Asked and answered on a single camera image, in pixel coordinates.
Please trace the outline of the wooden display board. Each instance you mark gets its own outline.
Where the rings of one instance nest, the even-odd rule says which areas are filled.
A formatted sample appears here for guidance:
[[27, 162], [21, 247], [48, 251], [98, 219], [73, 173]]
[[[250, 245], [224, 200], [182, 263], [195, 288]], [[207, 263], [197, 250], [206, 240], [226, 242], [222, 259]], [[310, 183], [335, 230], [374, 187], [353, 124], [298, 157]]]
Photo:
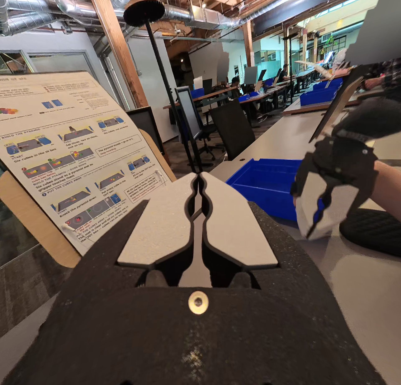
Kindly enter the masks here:
[[368, 65], [359, 65], [351, 70], [349, 75], [344, 78], [342, 86], [336, 92], [333, 101], [310, 138], [309, 143], [315, 140], [326, 129], [330, 128], [330, 126], [336, 121], [338, 115], [342, 112], [357, 87], [363, 81], [363, 76], [368, 71]]
[[[75, 215], [68, 219], [68, 223], [63, 221], [60, 227], [54, 225], [9, 172], [1, 176], [1, 199], [59, 264], [75, 267], [81, 259], [77, 250], [68, 243], [65, 236], [67, 232], [75, 230], [75, 234], [83, 237], [86, 230], [94, 229], [95, 226], [89, 224], [95, 220], [95, 225], [100, 224], [103, 229], [108, 229], [112, 223], [117, 224], [116, 229], [128, 230], [129, 238], [143, 213], [134, 207], [148, 200], [152, 192], [177, 180], [153, 139], [145, 131], [139, 131], [157, 158], [161, 170], [148, 162], [134, 170], [139, 173], [138, 176], [133, 176], [133, 171], [130, 171], [116, 180], [113, 175], [108, 178], [107, 186], [101, 187], [101, 183], [98, 184], [104, 196], [103, 201], [86, 197], [81, 206], [73, 211]], [[94, 202], [94, 206], [90, 207], [89, 202]]]

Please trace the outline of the black floor lamp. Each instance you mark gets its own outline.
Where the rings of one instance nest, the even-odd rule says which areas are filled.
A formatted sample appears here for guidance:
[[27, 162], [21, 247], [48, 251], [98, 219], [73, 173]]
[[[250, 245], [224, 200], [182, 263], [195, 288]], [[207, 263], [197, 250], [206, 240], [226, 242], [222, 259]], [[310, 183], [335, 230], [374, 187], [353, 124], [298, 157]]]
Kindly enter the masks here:
[[199, 131], [198, 122], [197, 120], [195, 120], [194, 131], [193, 131], [192, 130], [193, 127], [188, 121], [183, 105], [180, 105], [181, 112], [178, 112], [178, 109], [175, 104], [175, 99], [173, 97], [172, 90], [168, 82], [166, 71], [162, 59], [160, 57], [156, 39], [154, 37], [151, 28], [151, 23], [161, 20], [161, 18], [164, 16], [165, 11], [166, 11], [165, 6], [161, 1], [143, 0], [143, 1], [138, 1], [133, 5], [129, 6], [125, 10], [123, 18], [125, 23], [131, 27], [139, 28], [145, 26], [147, 29], [148, 37], [150, 39], [153, 52], [158, 64], [158, 68], [164, 83], [164, 87], [168, 95], [170, 108], [176, 120], [178, 132], [188, 157], [189, 166], [191, 167], [191, 170], [194, 173], [199, 174], [203, 171], [203, 166], [196, 143], [196, 137]]

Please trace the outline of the black office chair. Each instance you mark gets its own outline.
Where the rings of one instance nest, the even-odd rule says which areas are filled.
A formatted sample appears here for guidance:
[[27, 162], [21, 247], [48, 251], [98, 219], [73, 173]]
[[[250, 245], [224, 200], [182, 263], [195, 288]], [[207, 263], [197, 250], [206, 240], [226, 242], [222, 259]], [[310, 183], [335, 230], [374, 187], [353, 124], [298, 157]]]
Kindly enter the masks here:
[[210, 111], [229, 161], [234, 160], [255, 140], [255, 135], [238, 99]]
[[216, 145], [209, 146], [207, 142], [211, 141], [211, 134], [217, 133], [217, 127], [215, 124], [206, 124], [202, 125], [200, 131], [195, 135], [194, 139], [195, 141], [203, 141], [203, 147], [198, 148], [198, 152], [201, 155], [202, 153], [206, 153], [211, 156], [212, 161], [216, 160], [215, 155], [213, 154], [213, 149], [218, 149], [221, 150], [222, 152], [225, 152], [225, 146], [223, 143], [217, 143]]

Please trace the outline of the printed instruction sheet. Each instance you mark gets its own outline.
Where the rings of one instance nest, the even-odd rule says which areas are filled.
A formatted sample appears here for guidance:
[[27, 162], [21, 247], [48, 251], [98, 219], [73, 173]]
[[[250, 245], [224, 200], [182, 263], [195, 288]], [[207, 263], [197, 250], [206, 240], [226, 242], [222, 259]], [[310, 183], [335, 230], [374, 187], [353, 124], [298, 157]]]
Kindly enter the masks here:
[[87, 71], [1, 75], [1, 161], [83, 256], [172, 180]]

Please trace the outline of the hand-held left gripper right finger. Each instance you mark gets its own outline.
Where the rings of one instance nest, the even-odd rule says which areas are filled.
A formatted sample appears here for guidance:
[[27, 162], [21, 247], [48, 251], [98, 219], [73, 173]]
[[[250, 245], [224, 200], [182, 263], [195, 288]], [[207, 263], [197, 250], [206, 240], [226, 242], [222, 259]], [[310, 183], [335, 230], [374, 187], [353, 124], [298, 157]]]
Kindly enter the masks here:
[[278, 260], [248, 201], [210, 173], [200, 173], [203, 241], [211, 252], [243, 269], [267, 269]]

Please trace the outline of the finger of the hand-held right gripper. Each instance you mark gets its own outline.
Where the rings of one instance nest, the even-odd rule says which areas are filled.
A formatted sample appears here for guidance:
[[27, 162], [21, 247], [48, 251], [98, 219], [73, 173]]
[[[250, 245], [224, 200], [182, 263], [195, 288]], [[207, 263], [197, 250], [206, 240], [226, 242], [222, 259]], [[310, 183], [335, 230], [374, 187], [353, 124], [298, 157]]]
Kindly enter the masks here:
[[355, 201], [359, 189], [352, 185], [334, 187], [330, 192], [330, 203], [323, 209], [321, 218], [310, 228], [307, 239], [316, 240], [329, 235], [332, 229], [342, 222]]
[[318, 201], [327, 188], [325, 180], [317, 173], [308, 172], [302, 193], [296, 198], [298, 228], [303, 237], [326, 237], [328, 229], [318, 228]]

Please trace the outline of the black wrist rest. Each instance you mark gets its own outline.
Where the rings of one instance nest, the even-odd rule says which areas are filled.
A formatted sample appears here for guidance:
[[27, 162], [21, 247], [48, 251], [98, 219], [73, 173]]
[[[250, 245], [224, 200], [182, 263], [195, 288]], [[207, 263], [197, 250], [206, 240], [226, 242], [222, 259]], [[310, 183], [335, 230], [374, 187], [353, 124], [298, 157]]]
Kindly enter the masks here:
[[388, 212], [358, 208], [340, 223], [339, 232], [358, 246], [401, 256], [401, 223]]

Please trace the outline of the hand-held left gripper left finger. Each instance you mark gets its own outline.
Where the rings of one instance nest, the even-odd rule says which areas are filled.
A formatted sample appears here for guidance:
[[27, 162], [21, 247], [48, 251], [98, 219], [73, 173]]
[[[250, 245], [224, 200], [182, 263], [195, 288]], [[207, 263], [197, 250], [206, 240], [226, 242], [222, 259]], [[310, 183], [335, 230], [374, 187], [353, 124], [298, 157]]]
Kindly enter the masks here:
[[189, 173], [149, 199], [117, 259], [119, 265], [153, 268], [193, 243], [198, 178]]

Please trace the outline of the black framed display panel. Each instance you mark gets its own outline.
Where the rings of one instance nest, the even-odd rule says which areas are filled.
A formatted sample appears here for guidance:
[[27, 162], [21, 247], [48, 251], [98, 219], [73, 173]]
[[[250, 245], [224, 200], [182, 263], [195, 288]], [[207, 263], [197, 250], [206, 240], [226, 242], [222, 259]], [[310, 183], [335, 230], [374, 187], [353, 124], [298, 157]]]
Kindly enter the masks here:
[[150, 106], [129, 110], [126, 114], [138, 129], [145, 131], [153, 139], [162, 155], [165, 154], [162, 139]]

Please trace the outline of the person's right hand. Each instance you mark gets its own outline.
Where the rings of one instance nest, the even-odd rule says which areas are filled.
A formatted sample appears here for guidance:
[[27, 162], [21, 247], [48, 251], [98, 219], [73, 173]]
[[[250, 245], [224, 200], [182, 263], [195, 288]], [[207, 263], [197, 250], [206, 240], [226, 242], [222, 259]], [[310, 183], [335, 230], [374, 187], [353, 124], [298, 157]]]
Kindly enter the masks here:
[[386, 211], [398, 208], [401, 203], [401, 173], [381, 161], [375, 161], [374, 169], [378, 172], [371, 199]]

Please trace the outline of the silver ventilation duct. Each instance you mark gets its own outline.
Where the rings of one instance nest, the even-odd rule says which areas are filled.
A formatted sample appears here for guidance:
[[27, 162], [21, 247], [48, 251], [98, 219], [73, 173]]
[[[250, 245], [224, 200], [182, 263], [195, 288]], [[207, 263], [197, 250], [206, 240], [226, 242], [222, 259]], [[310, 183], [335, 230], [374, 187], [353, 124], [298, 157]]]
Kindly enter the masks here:
[[[150, 22], [159, 20], [174, 20], [185, 23], [189, 27], [212, 30], [237, 28], [255, 17], [250, 15], [226, 17], [221, 13], [207, 8], [200, 8], [197, 17], [195, 5], [184, 9], [165, 4], [159, 0], [143, 0], [136, 2], [126, 10], [114, 6], [120, 25], [142, 27], [145, 18], [142, 11], [136, 11], [134, 6], [142, 6]], [[84, 27], [100, 27], [101, 22], [93, 4], [85, 0], [1, 0], [1, 35], [11, 36], [35, 28], [44, 27], [54, 21], [70, 20]]]

